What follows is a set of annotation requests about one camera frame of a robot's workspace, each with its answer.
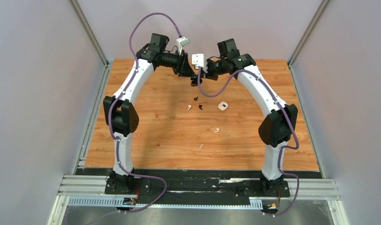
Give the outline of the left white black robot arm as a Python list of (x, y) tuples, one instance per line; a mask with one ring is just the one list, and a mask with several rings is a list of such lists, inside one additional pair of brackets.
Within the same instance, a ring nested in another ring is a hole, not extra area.
[(168, 42), (168, 36), (153, 33), (150, 42), (136, 53), (133, 68), (123, 84), (114, 95), (103, 100), (105, 120), (115, 142), (114, 167), (107, 186), (125, 194), (135, 189), (134, 176), (130, 174), (134, 169), (131, 151), (139, 115), (134, 104), (145, 82), (157, 67), (172, 68), (175, 75), (188, 77), (191, 81), (197, 78), (183, 49), (190, 40), (179, 37), (174, 53), (166, 50)]

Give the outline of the black earbud charging case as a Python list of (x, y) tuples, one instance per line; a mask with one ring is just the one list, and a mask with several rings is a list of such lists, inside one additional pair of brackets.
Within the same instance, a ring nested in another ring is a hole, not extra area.
[(191, 86), (192, 87), (197, 87), (197, 86), (199, 86), (201, 83), (203, 82), (203, 80), (200, 78), (197, 78), (197, 77), (192, 77), (191, 78)]

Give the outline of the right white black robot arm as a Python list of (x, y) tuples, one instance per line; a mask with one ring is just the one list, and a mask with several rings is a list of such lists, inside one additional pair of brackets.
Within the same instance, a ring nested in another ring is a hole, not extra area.
[(205, 65), (198, 70), (198, 86), (201, 85), (202, 78), (217, 80), (219, 75), (229, 73), (231, 78), (237, 79), (246, 87), (258, 103), (265, 116), (258, 128), (259, 136), (265, 144), (259, 188), (264, 195), (270, 196), (283, 182), (283, 155), (285, 148), (289, 147), (289, 140), (294, 138), (296, 145), (293, 149), (299, 148), (295, 133), (298, 108), (294, 104), (287, 104), (275, 93), (260, 73), (255, 60), (247, 53), (240, 54), (234, 39), (219, 42), (217, 45), (219, 59), (205, 60)]

